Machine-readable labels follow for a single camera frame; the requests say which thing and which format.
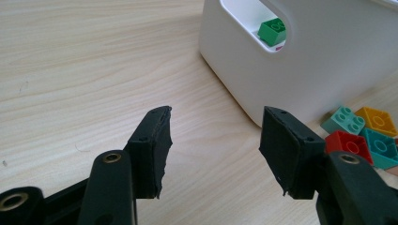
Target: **orange block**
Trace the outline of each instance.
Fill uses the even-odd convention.
[[[365,120],[365,126],[390,137],[398,135],[395,125],[392,123],[390,114],[370,107],[362,107],[355,115]]]

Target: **blue block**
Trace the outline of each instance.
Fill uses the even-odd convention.
[[[329,134],[336,130],[342,130],[358,135],[364,126],[365,120],[344,106],[341,106],[333,116],[321,124],[321,127]]]
[[[386,170],[398,165],[398,151],[395,140],[392,137],[365,128],[360,136],[366,139],[374,165]]]

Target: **building block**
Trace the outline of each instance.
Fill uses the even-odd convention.
[[[374,165],[368,145],[364,137],[336,130],[325,139],[326,152],[346,151],[365,158]]]
[[[369,128],[364,128],[360,136],[366,139],[376,167],[386,170],[398,165],[397,147],[392,137]]]
[[[257,32],[260,39],[264,40],[270,47],[275,46],[286,39],[286,28],[281,19],[276,18],[261,23]]]
[[[355,115],[365,120],[365,126],[390,137],[398,135],[395,125],[392,123],[390,114],[370,107],[362,107]]]
[[[356,116],[349,108],[341,106],[333,116],[321,124],[321,127],[329,134],[336,130],[359,134],[365,126],[362,117]]]

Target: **tabletop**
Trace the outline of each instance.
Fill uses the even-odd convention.
[[[203,0],[0,2],[0,192],[45,196],[122,149],[146,112],[173,108],[159,200],[139,224],[319,224],[315,200],[283,197],[261,128],[198,50]],[[398,72],[345,102],[398,120]],[[319,135],[321,118],[309,127]],[[398,187],[397,176],[378,170]]]

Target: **white container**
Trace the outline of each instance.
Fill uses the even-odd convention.
[[[397,0],[205,0],[199,48],[258,126],[266,105],[306,123],[398,68],[397,8]],[[287,38],[270,48],[256,33],[276,17]]]

